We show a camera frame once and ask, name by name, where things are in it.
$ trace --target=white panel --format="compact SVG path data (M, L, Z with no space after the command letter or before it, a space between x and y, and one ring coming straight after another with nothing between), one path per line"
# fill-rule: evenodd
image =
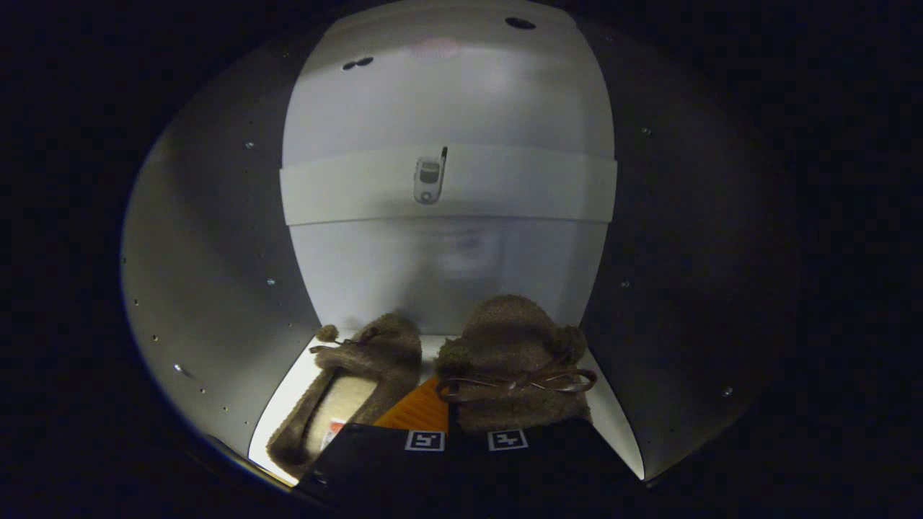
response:
M352 337L355 334L355 330L341 329L340 332L343 337ZM420 373L420 383L436 375L435 360L438 356L439 348L448 338L450 336L446 335L420 336L423 349L423 368ZM272 462L266 452L266 446L270 442L272 433L279 428L279 425L294 409L298 399L305 393L311 382L320 375L320 368L314 363L314 355L307 351L310 346L316 344L322 343L317 339L312 339L308 343L302 354L295 360L288 374L282 379L279 388L272 395L270 402L263 411L263 415L259 418L256 430L253 432L253 438L250 441L250 461L290 486L297 485L298 480L288 475ZM586 401L593 416L593 426L596 427L596 430L612 446L632 472L638 478L642 478L641 452L634 439L634 433L631 431L631 425L626 419L625 412L612 391L612 387L609 386L609 383L602 375L602 371L600 371L592 353L587 352L581 359L579 366L580 368L592 369L600 375L596 385L586 393Z
M353 29L358 25L381 21L383 18L406 15L429 9L491 9L506 16L528 18L533 23L551 21L574 25L575 22L565 11L551 6L543 6L523 0L405 0L384 6L373 7L361 13L341 18L327 31L328 34L341 30Z
M504 293L530 297L555 322L579 324L606 224L427 218L290 229L321 322L360 328L400 311L422 333L458 334L475 304Z
M583 35L573 23L513 29L504 18L515 14L412 10L328 33L295 84L282 166L453 142L613 159L609 98ZM341 70L364 56L374 61Z
M616 162L560 151L449 144L442 194L414 200L420 157L441 146L364 151L282 169L285 222L339 222L419 216L612 218Z

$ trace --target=slipper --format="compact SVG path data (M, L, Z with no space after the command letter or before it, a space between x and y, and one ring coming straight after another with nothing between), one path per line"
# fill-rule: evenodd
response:
M322 369L289 416L270 437L270 459L301 478L345 423L372 425L420 380L422 350L408 320L385 314L352 339L337 342L331 325L318 331L326 345L312 346Z
M435 390L457 407L467 434L572 417L592 423L584 393L596 374L576 368L586 350L580 329L557 327L525 297L497 296L479 304L461 336L439 349Z

